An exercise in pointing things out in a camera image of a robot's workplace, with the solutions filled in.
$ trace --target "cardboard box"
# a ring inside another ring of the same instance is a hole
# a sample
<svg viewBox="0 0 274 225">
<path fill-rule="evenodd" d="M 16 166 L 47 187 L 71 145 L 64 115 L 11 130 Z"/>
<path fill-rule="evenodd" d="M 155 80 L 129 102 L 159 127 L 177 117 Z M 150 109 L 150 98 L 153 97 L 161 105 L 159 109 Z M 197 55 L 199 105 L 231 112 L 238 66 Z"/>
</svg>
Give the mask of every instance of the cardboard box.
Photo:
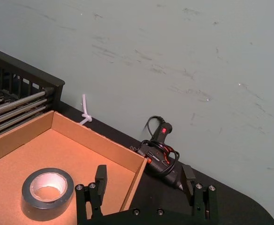
<svg viewBox="0 0 274 225">
<path fill-rule="evenodd" d="M 74 185 L 88 185 L 102 164 L 108 173 L 103 214 L 129 209 L 146 165 L 138 154 L 53 111 L 2 134 L 0 224 L 76 225 L 75 192 L 61 216 L 46 222 L 27 218 L 20 207 L 23 182 L 36 170 L 56 167 L 69 173 Z"/>
</svg>

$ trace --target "tape roll core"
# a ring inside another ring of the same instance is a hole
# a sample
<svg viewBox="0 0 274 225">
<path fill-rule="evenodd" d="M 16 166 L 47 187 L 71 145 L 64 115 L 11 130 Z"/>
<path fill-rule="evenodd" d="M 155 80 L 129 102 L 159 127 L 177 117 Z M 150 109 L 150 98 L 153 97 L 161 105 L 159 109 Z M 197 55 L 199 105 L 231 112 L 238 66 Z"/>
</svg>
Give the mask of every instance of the tape roll core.
<svg viewBox="0 0 274 225">
<path fill-rule="evenodd" d="M 33 220 L 54 219 L 69 206 L 73 190 L 74 182 L 67 172 L 57 168 L 35 171 L 23 183 L 21 209 Z"/>
</svg>

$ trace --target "black metal rack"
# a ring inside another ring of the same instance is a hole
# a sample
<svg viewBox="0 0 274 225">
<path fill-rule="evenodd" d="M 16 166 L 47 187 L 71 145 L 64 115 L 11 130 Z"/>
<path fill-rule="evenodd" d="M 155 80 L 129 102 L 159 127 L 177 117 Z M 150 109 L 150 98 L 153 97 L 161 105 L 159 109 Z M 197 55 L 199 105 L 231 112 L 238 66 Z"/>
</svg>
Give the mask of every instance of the black metal rack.
<svg viewBox="0 0 274 225">
<path fill-rule="evenodd" d="M 0 51 L 0 134 L 57 110 L 65 82 Z"/>
</svg>

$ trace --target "white zip tie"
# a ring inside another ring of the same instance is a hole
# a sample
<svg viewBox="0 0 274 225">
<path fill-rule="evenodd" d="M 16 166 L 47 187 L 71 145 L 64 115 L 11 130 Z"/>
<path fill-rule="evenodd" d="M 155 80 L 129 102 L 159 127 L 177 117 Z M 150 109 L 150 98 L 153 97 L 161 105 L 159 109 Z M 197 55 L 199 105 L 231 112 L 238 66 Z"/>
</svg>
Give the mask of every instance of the white zip tie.
<svg viewBox="0 0 274 225">
<path fill-rule="evenodd" d="M 87 112 L 87 100 L 86 95 L 82 95 L 82 108 L 84 110 L 84 113 L 81 115 L 85 119 L 80 122 L 81 125 L 85 124 L 86 122 L 92 122 L 92 117 Z"/>
</svg>

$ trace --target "screw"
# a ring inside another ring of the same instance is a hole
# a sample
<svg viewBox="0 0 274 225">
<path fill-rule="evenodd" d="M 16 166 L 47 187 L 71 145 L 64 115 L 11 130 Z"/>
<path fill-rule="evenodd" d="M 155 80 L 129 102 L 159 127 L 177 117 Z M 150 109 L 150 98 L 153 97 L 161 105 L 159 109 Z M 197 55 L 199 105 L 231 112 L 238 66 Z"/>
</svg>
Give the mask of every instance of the screw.
<svg viewBox="0 0 274 225">
<path fill-rule="evenodd" d="M 140 214 L 140 211 L 138 209 L 135 209 L 135 210 L 133 210 L 133 213 L 134 213 L 135 216 L 137 216 L 137 215 Z"/>
<path fill-rule="evenodd" d="M 202 185 L 200 183 L 195 185 L 198 189 L 202 189 Z"/>
<path fill-rule="evenodd" d="M 216 190 L 216 188 L 215 188 L 213 185 L 210 185 L 208 188 L 209 188 L 211 191 L 215 191 L 215 190 Z"/>
<path fill-rule="evenodd" d="M 96 184 L 95 183 L 91 183 L 90 185 L 89 185 L 89 188 L 95 188 L 96 187 Z"/>
<path fill-rule="evenodd" d="M 76 186 L 76 190 L 82 190 L 83 185 L 79 184 L 78 186 Z"/>
<path fill-rule="evenodd" d="M 164 210 L 162 209 L 158 209 L 156 212 L 159 216 L 162 216 L 164 214 Z"/>
</svg>

